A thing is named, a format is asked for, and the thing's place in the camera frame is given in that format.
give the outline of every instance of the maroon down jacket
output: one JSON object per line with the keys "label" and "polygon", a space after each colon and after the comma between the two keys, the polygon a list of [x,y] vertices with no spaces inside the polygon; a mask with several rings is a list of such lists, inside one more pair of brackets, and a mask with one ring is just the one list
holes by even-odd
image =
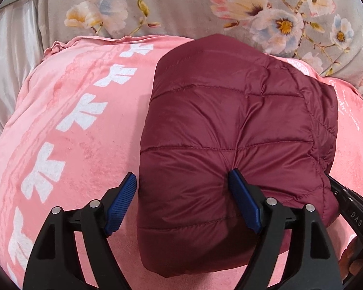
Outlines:
{"label": "maroon down jacket", "polygon": [[171,277],[248,263],[257,236],[227,187],[233,168],[285,206],[312,203],[329,226],[338,203],[324,172],[337,119],[333,87],[235,39],[214,35],[166,54],[141,137],[143,265]]}

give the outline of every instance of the bedding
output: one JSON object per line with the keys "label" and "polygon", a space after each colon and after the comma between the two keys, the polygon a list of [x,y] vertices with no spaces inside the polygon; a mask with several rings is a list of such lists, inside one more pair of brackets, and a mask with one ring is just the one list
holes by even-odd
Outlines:
{"label": "bedding", "polygon": [[360,0],[36,0],[43,46],[78,35],[225,34],[301,59],[363,95]]}
{"label": "bedding", "polygon": [[15,110],[22,82],[43,57],[36,19],[33,0],[0,10],[0,134]]}
{"label": "bedding", "polygon": [[[0,137],[0,264],[19,286],[36,236],[52,207],[80,208],[138,175],[139,141],[159,59],[190,41],[173,36],[76,37],[56,42],[24,82],[16,111]],[[339,102],[331,175],[363,195],[363,99],[350,84],[321,78],[306,63],[290,63],[334,86]],[[165,279],[146,270],[136,236],[137,198],[108,242],[133,289],[233,289],[244,267]],[[353,238],[339,217],[329,228],[340,256]],[[83,240],[78,252],[86,280],[95,285]],[[271,284],[279,281],[280,255]]]}

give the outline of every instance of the clamp jaw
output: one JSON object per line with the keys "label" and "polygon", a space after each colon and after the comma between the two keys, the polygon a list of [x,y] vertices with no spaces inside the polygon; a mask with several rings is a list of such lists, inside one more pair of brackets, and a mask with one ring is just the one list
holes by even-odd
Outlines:
{"label": "clamp jaw", "polygon": [[[54,207],[35,241],[25,271],[23,290],[131,290],[107,242],[118,230],[136,192],[128,173],[118,188],[82,209]],[[82,232],[98,287],[85,282],[74,232]]]}
{"label": "clamp jaw", "polygon": [[[338,260],[315,207],[283,206],[250,185],[238,169],[229,173],[231,193],[248,228],[259,234],[256,249],[235,290],[341,290]],[[267,287],[285,230],[292,230],[281,282]]]}

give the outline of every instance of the white print on blanket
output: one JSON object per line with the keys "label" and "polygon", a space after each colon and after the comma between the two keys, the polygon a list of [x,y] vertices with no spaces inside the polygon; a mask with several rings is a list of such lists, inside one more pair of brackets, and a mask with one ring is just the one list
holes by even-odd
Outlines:
{"label": "white print on blanket", "polygon": [[15,264],[17,259],[20,266],[25,271],[34,243],[30,238],[22,233],[23,221],[23,215],[19,208],[16,207],[14,216],[14,231],[12,232],[10,242],[8,244],[8,253],[11,257],[12,263]]}
{"label": "white print on blanket", "polygon": [[130,58],[134,53],[146,55],[149,51],[153,50],[153,45],[143,45],[142,43],[132,43],[130,44],[130,50],[120,53],[122,58]]}
{"label": "white print on blanket", "polygon": [[309,71],[307,69],[307,67],[303,64],[301,64],[300,62],[293,60],[293,59],[287,59],[287,62],[292,65],[293,67],[295,67],[296,69],[298,69],[301,73],[303,73],[306,76],[310,76]]}
{"label": "white print on blanket", "polygon": [[94,86],[106,87],[112,81],[120,85],[125,84],[130,79],[130,76],[127,75],[134,75],[136,71],[137,69],[135,67],[124,67],[124,65],[113,64],[110,68],[109,75],[95,82]]}
{"label": "white print on blanket", "polygon": [[358,131],[360,131],[360,127],[359,127],[360,122],[352,114],[352,109],[349,107],[348,102],[346,100],[345,90],[342,90],[342,92],[343,92],[343,99],[344,99],[344,101],[342,101],[340,99],[340,97],[339,97],[338,91],[336,90],[336,83],[335,83],[335,81],[329,80],[328,81],[328,85],[333,86],[333,88],[335,89],[335,93],[336,93],[336,97],[338,99],[338,105],[339,105],[339,108],[338,108],[339,113],[342,114],[342,115],[347,114],[353,120],[353,122],[355,123],[356,129]]}
{"label": "white print on blanket", "polygon": [[[131,44],[130,50],[122,52],[120,57],[129,58],[134,53],[146,55],[153,50],[153,45],[140,45]],[[125,67],[124,65],[113,64],[110,67],[109,75],[101,78],[94,83],[97,87],[106,87],[112,81],[120,85],[126,83],[132,75],[137,71],[135,67]],[[83,130],[86,130],[92,126],[97,119],[94,115],[100,115],[103,113],[107,106],[107,102],[92,102],[95,99],[93,94],[84,94],[78,104],[74,107],[73,111],[66,116],[57,126],[56,129],[61,132],[67,132],[76,122]],[[44,203],[53,190],[53,185],[45,177],[55,182],[60,180],[63,169],[65,167],[65,161],[49,160],[54,149],[54,145],[45,142],[36,158],[35,166],[31,173],[26,176],[21,184],[21,191],[27,199],[30,199],[34,188],[36,189],[40,200]],[[33,248],[33,241],[22,233],[23,228],[23,215],[18,207],[15,209],[14,215],[14,231],[8,243],[8,253],[15,265],[16,260],[25,271],[27,263]],[[15,273],[7,263],[7,272],[12,281],[18,285],[18,280]]]}
{"label": "white print on blanket", "polygon": [[94,94],[84,94],[79,99],[74,110],[58,124],[56,129],[61,132],[67,132],[74,122],[84,130],[90,128],[97,119],[92,114],[102,114],[107,106],[107,102],[92,102],[95,97]]}
{"label": "white print on blanket", "polygon": [[44,203],[47,200],[53,190],[53,185],[44,177],[44,175],[55,182],[59,181],[63,168],[65,167],[65,162],[48,160],[53,149],[53,144],[45,142],[39,150],[34,168],[31,173],[25,177],[20,186],[26,199],[31,198],[35,188],[41,202]]}

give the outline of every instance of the pink towel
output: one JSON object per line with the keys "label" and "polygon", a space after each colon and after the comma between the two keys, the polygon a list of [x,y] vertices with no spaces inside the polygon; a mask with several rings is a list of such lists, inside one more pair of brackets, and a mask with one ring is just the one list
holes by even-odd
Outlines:
{"label": "pink towel", "polygon": [[[77,37],[54,44],[27,78],[0,137],[0,264],[19,286],[52,207],[81,208],[117,186],[128,171],[138,174],[156,64],[189,40]],[[283,60],[335,87],[339,118],[331,175],[363,195],[362,98],[346,82],[322,79],[303,62]],[[340,256],[353,232],[340,218],[329,232]],[[233,289],[245,269],[169,279],[147,271],[137,248],[136,199],[109,244],[133,290]],[[86,280],[95,285],[80,236],[78,250]],[[272,283],[279,281],[284,264],[285,254]]]}

